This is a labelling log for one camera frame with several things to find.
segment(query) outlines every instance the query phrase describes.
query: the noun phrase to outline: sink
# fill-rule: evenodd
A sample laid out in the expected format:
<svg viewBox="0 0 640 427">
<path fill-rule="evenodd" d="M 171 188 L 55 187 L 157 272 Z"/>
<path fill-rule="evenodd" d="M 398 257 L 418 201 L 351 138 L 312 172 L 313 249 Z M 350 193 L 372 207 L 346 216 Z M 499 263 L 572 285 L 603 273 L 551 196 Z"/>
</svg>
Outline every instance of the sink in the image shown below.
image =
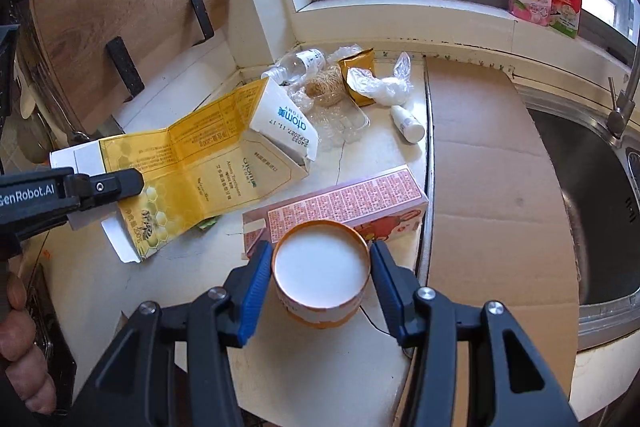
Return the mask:
<svg viewBox="0 0 640 427">
<path fill-rule="evenodd" d="M 640 133 L 612 137 L 606 115 L 518 86 L 553 163 L 578 271 L 578 349 L 640 328 Z"/>
</svg>

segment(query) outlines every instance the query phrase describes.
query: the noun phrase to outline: pink box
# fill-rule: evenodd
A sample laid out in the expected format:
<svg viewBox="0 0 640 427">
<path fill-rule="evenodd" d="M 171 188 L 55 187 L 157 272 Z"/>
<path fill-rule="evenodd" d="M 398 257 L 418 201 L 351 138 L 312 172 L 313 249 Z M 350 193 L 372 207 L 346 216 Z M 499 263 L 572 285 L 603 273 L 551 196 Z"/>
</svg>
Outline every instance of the pink box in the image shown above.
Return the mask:
<svg viewBox="0 0 640 427">
<path fill-rule="evenodd" d="M 402 165 L 370 178 L 346 182 L 242 214 L 244 252 L 259 239 L 277 243 L 290 229 L 313 219 L 353 227 L 366 241 L 386 240 L 420 227 L 427 196 L 409 167 Z"/>
</svg>

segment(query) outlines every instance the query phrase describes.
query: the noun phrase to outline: silver screw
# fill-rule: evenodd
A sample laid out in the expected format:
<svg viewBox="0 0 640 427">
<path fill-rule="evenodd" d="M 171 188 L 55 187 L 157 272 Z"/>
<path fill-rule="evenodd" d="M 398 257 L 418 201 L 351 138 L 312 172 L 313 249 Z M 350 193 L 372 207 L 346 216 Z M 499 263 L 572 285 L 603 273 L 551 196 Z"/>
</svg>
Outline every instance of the silver screw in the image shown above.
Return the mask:
<svg viewBox="0 0 640 427">
<path fill-rule="evenodd" d="M 486 306 L 487 311 L 493 315 L 502 315 L 504 313 L 504 306 L 498 301 L 491 301 Z"/>
<path fill-rule="evenodd" d="M 433 301 L 433 299 L 436 298 L 436 290 L 428 286 L 423 286 L 422 288 L 418 288 L 418 297 L 424 301 Z"/>
<path fill-rule="evenodd" d="M 218 301 L 226 297 L 226 290 L 222 286 L 213 286 L 213 288 L 207 292 L 207 295 L 210 299 Z"/>
<path fill-rule="evenodd" d="M 158 306 L 156 306 L 156 303 L 153 301 L 145 301 L 138 306 L 138 309 L 143 315 L 152 315 L 156 313 Z"/>
</svg>

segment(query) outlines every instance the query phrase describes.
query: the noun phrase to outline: faucet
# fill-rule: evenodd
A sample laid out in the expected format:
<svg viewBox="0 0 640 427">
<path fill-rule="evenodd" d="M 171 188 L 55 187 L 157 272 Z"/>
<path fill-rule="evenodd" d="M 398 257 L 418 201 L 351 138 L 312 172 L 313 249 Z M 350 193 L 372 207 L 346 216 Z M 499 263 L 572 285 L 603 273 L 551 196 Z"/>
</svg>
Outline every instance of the faucet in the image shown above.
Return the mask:
<svg viewBox="0 0 640 427">
<path fill-rule="evenodd" d="M 613 85 L 613 78 L 609 77 L 609 91 L 611 93 L 613 110 L 609 113 L 609 118 L 607 118 L 607 128 L 616 138 L 622 136 L 626 124 L 629 123 L 631 114 L 636 107 L 634 95 L 636 94 L 636 89 L 638 89 L 638 80 L 640 80 L 640 52 L 636 49 L 634 63 L 633 66 L 631 66 L 631 73 L 629 74 L 629 81 L 625 89 L 620 90 L 618 99 L 616 99 L 616 89 Z"/>
</svg>

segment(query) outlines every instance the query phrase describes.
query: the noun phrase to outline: cartoon illustration on box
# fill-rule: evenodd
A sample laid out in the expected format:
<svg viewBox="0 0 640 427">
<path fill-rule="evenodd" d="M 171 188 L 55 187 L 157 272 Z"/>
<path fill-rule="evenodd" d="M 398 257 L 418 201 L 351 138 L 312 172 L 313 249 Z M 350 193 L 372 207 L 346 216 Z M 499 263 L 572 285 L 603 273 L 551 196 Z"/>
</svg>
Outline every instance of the cartoon illustration on box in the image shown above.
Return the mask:
<svg viewBox="0 0 640 427">
<path fill-rule="evenodd" d="M 366 223 L 358 225 L 353 229 L 358 232 L 365 241 L 373 241 L 374 239 L 382 239 L 386 241 L 393 232 L 404 232 L 410 227 L 414 227 L 414 231 L 420 226 L 420 217 L 422 211 L 420 208 L 414 208 L 400 216 L 385 216 Z"/>
</svg>

